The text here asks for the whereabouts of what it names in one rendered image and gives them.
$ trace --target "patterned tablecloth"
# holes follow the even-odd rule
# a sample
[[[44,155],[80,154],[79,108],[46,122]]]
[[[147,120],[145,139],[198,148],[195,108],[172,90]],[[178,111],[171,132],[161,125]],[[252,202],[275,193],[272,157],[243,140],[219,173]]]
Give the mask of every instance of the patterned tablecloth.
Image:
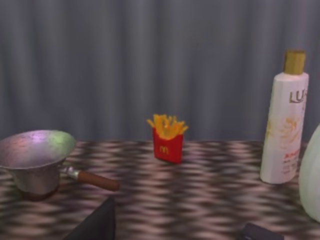
[[[68,160],[121,182],[117,240],[232,240],[248,222],[286,240],[319,240],[297,178],[259,180],[261,153],[259,142],[186,142],[173,165],[154,159],[150,142],[81,142]],[[7,173],[0,182],[1,240],[61,239],[111,194],[62,177],[54,196],[34,203],[20,199]]]

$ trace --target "metal saucepan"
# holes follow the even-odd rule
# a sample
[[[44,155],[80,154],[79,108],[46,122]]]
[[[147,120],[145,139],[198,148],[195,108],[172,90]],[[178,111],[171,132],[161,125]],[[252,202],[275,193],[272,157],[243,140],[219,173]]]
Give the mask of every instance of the metal saucepan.
[[[117,191],[119,183],[86,171],[64,166],[76,146],[70,134],[58,130],[20,133],[0,141],[0,168],[13,177],[17,188],[30,200],[42,200],[53,194],[60,173],[106,190]]]

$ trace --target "gray backdrop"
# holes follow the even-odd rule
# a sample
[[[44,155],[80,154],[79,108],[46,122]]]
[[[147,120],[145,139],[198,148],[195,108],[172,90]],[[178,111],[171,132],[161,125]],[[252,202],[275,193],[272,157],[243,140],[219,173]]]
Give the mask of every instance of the gray backdrop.
[[[263,140],[287,48],[320,122],[320,0],[0,0],[0,137],[61,129],[151,139],[153,113],[189,140]]]

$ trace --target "lux bottle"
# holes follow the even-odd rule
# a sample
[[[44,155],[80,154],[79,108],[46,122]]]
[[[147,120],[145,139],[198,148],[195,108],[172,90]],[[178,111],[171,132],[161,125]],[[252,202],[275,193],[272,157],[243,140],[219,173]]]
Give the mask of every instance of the lux bottle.
[[[296,174],[303,132],[309,75],[304,51],[285,53],[283,72],[273,81],[260,178],[282,184]]]

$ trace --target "wooden handle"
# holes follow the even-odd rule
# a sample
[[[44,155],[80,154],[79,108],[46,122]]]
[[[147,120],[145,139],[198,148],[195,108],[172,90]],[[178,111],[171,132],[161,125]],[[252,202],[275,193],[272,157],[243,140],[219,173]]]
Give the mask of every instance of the wooden handle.
[[[98,176],[87,171],[80,171],[77,180],[84,184],[90,184],[109,191],[119,190],[119,182],[102,176]]]

